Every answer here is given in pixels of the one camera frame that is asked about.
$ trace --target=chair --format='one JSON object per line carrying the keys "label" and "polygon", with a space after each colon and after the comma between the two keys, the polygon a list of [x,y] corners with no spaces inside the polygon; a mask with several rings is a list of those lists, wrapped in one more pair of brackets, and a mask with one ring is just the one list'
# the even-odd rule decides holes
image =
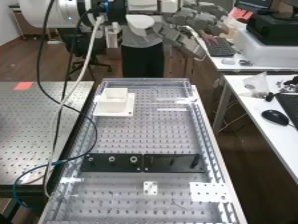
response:
{"label": "chair", "polygon": [[[57,29],[60,37],[65,43],[65,47],[68,52],[71,52],[71,46],[72,46],[72,40],[73,40],[73,33],[75,29],[73,28],[63,28]],[[83,33],[81,30],[79,30],[79,33],[76,35],[76,43],[75,43],[75,48],[73,48],[73,54],[76,57],[81,57],[83,59],[87,58],[87,53],[88,53],[88,48],[89,48],[89,42],[91,42],[91,34],[89,33]],[[93,80],[96,80],[91,65],[95,66],[103,66],[108,68],[108,72],[112,72],[112,67],[108,64],[103,64],[99,62],[96,55],[104,55],[107,51],[107,41],[105,41],[105,36],[103,38],[96,38],[95,44],[93,44],[93,49],[92,49],[92,54],[91,54],[91,60],[88,64],[88,70],[91,72]],[[72,71],[69,73],[69,79],[71,79],[71,74],[73,74],[77,70],[80,70],[84,66],[84,62],[73,62],[72,63]]]}

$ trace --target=black pants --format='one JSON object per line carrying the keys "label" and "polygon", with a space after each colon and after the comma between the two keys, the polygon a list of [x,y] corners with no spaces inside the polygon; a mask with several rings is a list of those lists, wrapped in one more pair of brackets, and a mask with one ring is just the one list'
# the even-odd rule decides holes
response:
{"label": "black pants", "polygon": [[124,78],[163,78],[164,49],[163,43],[148,48],[121,47]]}

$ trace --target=mouse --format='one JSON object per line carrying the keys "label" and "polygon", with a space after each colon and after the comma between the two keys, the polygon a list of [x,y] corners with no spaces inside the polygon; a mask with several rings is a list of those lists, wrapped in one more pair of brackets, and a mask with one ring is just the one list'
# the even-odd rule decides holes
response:
{"label": "mouse", "polygon": [[288,116],[277,110],[264,111],[262,117],[282,126],[288,126],[290,122]]}

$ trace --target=black metal plate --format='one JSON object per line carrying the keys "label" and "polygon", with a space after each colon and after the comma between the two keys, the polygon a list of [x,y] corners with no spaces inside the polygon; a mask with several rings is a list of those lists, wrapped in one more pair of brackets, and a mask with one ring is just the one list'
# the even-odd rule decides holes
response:
{"label": "black metal plate", "polygon": [[144,172],[149,173],[205,173],[200,154],[145,154]]}
{"label": "black metal plate", "polygon": [[[137,162],[132,164],[131,158],[136,156]],[[143,154],[105,154],[91,153],[81,164],[81,172],[141,172]]]}

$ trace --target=keyboard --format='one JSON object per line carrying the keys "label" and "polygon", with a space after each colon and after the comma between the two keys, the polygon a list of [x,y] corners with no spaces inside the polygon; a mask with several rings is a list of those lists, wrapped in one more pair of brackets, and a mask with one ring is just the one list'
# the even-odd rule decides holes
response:
{"label": "keyboard", "polygon": [[298,95],[278,93],[276,97],[298,130]]}
{"label": "keyboard", "polygon": [[233,57],[236,50],[232,48],[229,41],[221,37],[217,37],[216,40],[217,43],[216,41],[205,41],[212,57]]}

